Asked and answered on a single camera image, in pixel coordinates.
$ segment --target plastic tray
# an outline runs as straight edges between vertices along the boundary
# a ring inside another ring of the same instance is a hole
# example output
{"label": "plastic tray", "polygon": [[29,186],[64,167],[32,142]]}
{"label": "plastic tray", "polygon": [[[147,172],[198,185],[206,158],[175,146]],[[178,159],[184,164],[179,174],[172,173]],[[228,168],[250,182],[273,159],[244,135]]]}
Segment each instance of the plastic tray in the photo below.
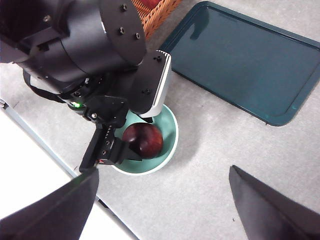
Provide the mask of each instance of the plastic tray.
{"label": "plastic tray", "polygon": [[172,69],[273,126],[320,77],[320,43],[212,2],[195,5],[160,48]]}

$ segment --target apple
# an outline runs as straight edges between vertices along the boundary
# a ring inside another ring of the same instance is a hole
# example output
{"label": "apple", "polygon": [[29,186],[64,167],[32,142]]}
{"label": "apple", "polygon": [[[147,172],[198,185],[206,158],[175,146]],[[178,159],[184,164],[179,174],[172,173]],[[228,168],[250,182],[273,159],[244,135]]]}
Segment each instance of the apple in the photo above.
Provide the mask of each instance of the apple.
{"label": "apple", "polygon": [[149,9],[154,9],[161,0],[140,0]]}
{"label": "apple", "polygon": [[129,148],[143,159],[158,156],[164,145],[161,131],[156,126],[144,122],[128,126],[122,140],[129,143]]}

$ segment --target woven basket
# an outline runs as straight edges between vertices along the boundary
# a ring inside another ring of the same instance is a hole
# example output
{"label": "woven basket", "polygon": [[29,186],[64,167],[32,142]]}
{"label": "woven basket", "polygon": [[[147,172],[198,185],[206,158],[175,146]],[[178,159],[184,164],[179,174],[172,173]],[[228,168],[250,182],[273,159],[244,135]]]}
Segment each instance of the woven basket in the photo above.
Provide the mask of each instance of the woven basket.
{"label": "woven basket", "polygon": [[132,0],[141,19],[145,38],[148,39],[164,22],[182,0],[161,0],[154,9],[143,5],[140,0]]}

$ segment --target gray table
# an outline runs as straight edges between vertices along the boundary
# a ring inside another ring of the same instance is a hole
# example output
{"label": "gray table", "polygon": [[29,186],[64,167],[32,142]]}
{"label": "gray table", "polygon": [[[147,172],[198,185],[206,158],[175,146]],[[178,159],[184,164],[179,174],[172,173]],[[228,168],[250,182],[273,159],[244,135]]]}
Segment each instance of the gray table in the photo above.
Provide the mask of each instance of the gray table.
{"label": "gray table", "polygon": [[[148,48],[158,48],[196,2],[182,1]],[[320,41],[319,0],[215,3]],[[1,98],[67,170],[78,174],[94,125],[65,105],[33,94],[17,66],[2,64],[0,69]],[[99,167],[98,196],[139,239],[246,239],[229,186],[231,165],[320,213],[319,85],[282,127],[266,125],[175,73],[165,103],[175,113],[180,131],[168,165],[145,176]]]}

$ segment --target light green bowl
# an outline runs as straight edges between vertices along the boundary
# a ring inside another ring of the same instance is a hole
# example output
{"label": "light green bowl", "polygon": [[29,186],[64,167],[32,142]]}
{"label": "light green bowl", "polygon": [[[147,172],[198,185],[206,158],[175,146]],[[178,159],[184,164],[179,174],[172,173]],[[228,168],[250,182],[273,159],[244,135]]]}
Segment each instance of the light green bowl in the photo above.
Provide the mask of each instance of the light green bowl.
{"label": "light green bowl", "polygon": [[[115,131],[115,136],[121,139],[127,127],[134,123],[144,121],[129,111],[125,125]],[[163,136],[163,148],[159,156],[142,161],[125,159],[122,164],[113,166],[117,171],[133,176],[146,175],[158,171],[170,161],[176,151],[179,137],[176,117],[166,105],[163,105],[161,113],[153,117],[153,124],[160,129]]]}

